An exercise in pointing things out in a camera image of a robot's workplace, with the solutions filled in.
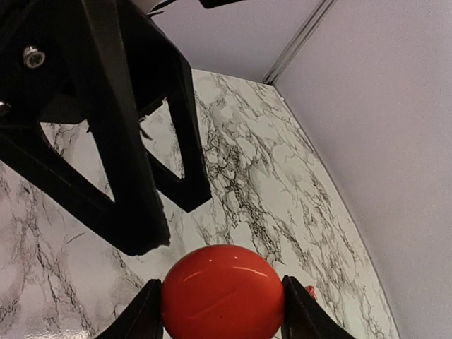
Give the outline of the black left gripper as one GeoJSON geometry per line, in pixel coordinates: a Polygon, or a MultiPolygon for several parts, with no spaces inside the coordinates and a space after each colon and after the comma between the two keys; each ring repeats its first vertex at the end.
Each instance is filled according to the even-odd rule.
{"type": "Polygon", "coordinates": [[[85,119],[64,56],[84,15],[82,1],[1,2],[1,123],[85,119]]]}

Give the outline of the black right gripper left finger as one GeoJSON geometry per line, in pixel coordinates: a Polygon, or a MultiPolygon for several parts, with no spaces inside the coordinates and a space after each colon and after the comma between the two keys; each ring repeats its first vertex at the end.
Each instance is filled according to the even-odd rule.
{"type": "Polygon", "coordinates": [[[161,280],[149,280],[119,317],[96,339],[163,339],[161,292],[161,280]]]}

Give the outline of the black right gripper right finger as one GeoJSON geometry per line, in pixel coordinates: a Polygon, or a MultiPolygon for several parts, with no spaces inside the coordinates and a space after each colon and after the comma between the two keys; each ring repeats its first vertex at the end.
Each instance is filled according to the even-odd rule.
{"type": "Polygon", "coordinates": [[[282,284],[285,291],[283,339],[355,339],[322,309],[296,277],[286,275],[282,284]]]}

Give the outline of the red earbud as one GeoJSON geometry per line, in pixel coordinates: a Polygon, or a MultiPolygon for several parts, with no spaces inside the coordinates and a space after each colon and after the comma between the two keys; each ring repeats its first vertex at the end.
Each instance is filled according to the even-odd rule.
{"type": "Polygon", "coordinates": [[[305,287],[305,290],[309,293],[313,300],[317,300],[315,287],[312,285],[308,285],[305,287]]]}

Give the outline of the red round charging case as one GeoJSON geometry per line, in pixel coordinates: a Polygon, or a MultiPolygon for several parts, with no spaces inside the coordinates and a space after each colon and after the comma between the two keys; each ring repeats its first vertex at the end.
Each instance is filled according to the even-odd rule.
{"type": "Polygon", "coordinates": [[[161,312],[171,338],[273,338],[285,293],[276,271],[253,251],[205,246],[169,270],[161,312]]]}

